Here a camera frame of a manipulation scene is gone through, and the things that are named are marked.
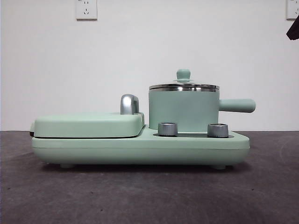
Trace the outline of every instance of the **silver knob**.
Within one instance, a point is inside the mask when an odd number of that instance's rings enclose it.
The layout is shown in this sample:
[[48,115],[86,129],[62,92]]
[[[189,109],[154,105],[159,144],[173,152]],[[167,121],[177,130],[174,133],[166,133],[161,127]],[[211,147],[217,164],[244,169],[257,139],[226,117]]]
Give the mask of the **silver knob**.
[[162,122],[158,124],[158,134],[162,136],[175,136],[178,134],[177,123]]
[[207,135],[214,138],[227,138],[228,125],[226,124],[209,124],[207,125]]

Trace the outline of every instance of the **lid knob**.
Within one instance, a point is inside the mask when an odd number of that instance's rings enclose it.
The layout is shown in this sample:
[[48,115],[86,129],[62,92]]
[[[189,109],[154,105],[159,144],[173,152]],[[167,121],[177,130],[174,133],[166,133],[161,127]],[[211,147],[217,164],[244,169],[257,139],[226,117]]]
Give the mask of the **lid knob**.
[[179,69],[177,71],[177,79],[179,82],[189,82],[191,72],[189,69]]

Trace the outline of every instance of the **silver lid handle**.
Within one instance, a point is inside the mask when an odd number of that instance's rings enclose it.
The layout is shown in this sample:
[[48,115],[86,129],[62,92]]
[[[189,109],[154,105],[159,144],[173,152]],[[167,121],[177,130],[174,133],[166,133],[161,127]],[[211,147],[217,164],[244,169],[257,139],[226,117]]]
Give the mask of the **silver lid handle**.
[[121,114],[139,113],[138,97],[132,94],[125,94],[121,97]]

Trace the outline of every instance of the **wall outlet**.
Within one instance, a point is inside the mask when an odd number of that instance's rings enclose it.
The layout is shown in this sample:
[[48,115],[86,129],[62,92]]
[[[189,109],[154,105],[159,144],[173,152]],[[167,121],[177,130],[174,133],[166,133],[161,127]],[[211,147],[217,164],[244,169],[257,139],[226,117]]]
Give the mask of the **wall outlet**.
[[286,4],[286,19],[296,19],[299,15],[299,0],[287,0]]
[[97,0],[76,0],[77,20],[97,20],[98,1]]

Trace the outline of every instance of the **mint green appliance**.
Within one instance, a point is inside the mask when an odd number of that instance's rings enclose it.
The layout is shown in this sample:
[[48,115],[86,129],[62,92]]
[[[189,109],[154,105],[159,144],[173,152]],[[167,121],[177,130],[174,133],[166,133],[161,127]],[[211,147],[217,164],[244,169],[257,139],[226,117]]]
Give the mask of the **mint green appliance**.
[[[189,78],[188,70],[178,71],[176,86],[167,87],[178,91],[152,91],[160,86],[150,87],[149,126],[139,112],[138,98],[129,94],[122,96],[120,112],[39,117],[30,129],[34,153],[63,168],[185,164],[224,169],[244,161],[249,138],[218,124],[218,111],[252,112],[254,101],[221,101],[218,86],[191,83]],[[196,106],[188,107],[187,101]]]

